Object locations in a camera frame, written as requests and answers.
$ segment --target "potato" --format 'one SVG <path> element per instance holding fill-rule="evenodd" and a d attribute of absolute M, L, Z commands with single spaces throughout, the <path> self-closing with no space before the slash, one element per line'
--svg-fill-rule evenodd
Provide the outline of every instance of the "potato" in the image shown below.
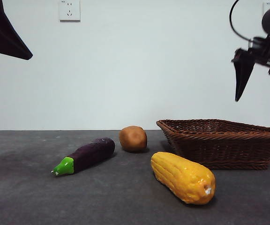
<path fill-rule="evenodd" d="M 148 143 L 145 131 L 138 126 L 123 128 L 119 133 L 119 139 L 123 150 L 128 152 L 142 151 Z"/>

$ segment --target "electrical outlet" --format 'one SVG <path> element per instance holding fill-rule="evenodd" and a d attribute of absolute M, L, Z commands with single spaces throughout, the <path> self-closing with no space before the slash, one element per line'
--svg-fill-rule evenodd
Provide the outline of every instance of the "electrical outlet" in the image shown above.
<path fill-rule="evenodd" d="M 269 1 L 265 1 L 262 4 L 262 13 L 263 15 L 270 9 L 270 0 Z"/>
<path fill-rule="evenodd" d="M 81 21 L 80 0 L 59 0 L 59 19 L 61 22 Z"/>

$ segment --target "eggplant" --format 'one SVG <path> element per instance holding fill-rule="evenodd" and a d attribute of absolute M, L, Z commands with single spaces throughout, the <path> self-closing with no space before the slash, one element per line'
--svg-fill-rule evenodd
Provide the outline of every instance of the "eggplant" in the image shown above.
<path fill-rule="evenodd" d="M 107 137 L 95 139 L 66 156 L 51 173 L 59 176 L 80 172 L 110 158 L 114 149 L 115 143 L 112 139 Z"/>

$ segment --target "dark gray surface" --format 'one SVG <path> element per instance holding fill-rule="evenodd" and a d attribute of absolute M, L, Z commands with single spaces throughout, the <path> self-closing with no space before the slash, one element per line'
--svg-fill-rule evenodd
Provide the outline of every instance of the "dark gray surface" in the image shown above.
<path fill-rule="evenodd" d="M 217 190 L 204 206 L 186 205 L 154 177 L 150 157 L 170 150 L 161 131 L 147 131 L 149 151 L 121 149 L 118 131 L 0 131 L 0 225 L 270 225 L 266 171 L 214 170 Z M 50 171 L 98 137 L 115 155 L 74 175 Z"/>

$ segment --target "brown woven basket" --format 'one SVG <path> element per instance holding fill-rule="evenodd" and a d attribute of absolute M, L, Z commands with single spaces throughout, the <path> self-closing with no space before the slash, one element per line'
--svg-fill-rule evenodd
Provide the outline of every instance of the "brown woven basket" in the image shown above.
<path fill-rule="evenodd" d="M 270 127 L 226 120 L 159 120 L 175 154 L 209 169 L 264 170 L 270 162 Z"/>

